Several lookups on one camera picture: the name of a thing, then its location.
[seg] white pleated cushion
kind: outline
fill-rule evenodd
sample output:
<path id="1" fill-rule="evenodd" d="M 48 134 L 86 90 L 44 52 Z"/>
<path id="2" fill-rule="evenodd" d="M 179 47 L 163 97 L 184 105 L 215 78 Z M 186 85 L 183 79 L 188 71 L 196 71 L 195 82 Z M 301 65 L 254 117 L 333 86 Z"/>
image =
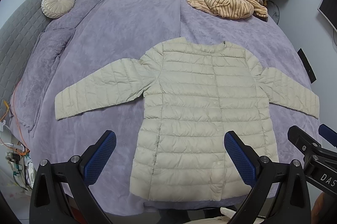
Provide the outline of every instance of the white pleated cushion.
<path id="1" fill-rule="evenodd" d="M 41 9 L 47 17 L 56 19 L 69 12 L 74 4 L 75 0 L 42 0 Z"/>

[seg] blue gripper pad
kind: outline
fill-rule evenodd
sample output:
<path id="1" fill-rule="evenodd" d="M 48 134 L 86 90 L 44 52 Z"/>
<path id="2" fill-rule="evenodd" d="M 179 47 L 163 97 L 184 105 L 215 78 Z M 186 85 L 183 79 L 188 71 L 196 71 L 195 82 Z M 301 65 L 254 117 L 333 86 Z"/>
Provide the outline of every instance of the blue gripper pad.
<path id="1" fill-rule="evenodd" d="M 321 137 L 325 138 L 329 143 L 337 147 L 337 133 L 330 129 L 325 124 L 321 124 L 318 128 L 318 133 Z"/>
<path id="2" fill-rule="evenodd" d="M 93 156 L 89 159 L 88 163 L 84 167 L 83 180 L 87 187 L 97 181 L 105 164 L 109 160 L 112 152 L 116 147 L 116 134 L 113 131 L 106 131 L 106 133 L 107 132 L 108 136 L 100 144 L 100 146 L 97 148 Z"/>
<path id="3" fill-rule="evenodd" d="M 246 185 L 254 187 L 257 181 L 256 169 L 254 165 L 251 163 L 249 158 L 243 152 L 240 145 L 235 141 L 235 139 L 229 132 L 225 134 L 224 141 L 226 151 L 233 161 L 236 169 L 238 170 L 243 182 Z"/>

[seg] metal screw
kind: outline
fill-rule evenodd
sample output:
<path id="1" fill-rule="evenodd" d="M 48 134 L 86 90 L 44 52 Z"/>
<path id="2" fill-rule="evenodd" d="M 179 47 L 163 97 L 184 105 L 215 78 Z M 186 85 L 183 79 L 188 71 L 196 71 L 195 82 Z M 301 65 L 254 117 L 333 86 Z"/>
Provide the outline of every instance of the metal screw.
<path id="1" fill-rule="evenodd" d="M 295 160 L 293 161 L 293 164 L 294 164 L 296 167 L 298 167 L 298 166 L 301 165 L 301 163 L 300 163 L 297 159 L 295 159 Z"/>
<path id="2" fill-rule="evenodd" d="M 47 165 L 47 163 L 48 163 L 48 160 L 42 159 L 41 162 L 40 162 L 40 165 L 45 166 L 45 165 Z"/>
<path id="3" fill-rule="evenodd" d="M 266 156 L 260 157 L 260 160 L 261 160 L 263 163 L 268 163 L 268 162 L 269 162 L 269 158 L 266 157 Z"/>
<path id="4" fill-rule="evenodd" d="M 77 161 L 80 160 L 80 157 L 79 156 L 73 156 L 70 161 L 73 162 L 73 163 L 76 163 Z"/>

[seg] striped blanket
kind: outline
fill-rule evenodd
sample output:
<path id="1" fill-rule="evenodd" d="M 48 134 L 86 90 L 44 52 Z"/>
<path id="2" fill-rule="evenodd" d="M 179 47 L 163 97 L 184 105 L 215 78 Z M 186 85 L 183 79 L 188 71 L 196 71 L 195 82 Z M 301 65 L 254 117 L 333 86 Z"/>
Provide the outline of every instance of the striped blanket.
<path id="1" fill-rule="evenodd" d="M 267 21 L 267 8 L 259 0 L 187 0 L 195 9 L 213 16 L 237 20 L 254 16 Z"/>

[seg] headboard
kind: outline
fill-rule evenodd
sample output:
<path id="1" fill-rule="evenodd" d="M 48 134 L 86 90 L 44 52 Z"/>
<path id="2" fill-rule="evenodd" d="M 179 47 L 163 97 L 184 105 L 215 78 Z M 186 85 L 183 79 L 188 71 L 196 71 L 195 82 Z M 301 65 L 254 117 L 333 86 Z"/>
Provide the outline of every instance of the headboard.
<path id="1" fill-rule="evenodd" d="M 41 10 L 42 0 L 26 0 L 0 29 L 0 110 L 6 110 L 16 84 L 21 79 L 38 35 L 52 19 Z"/>

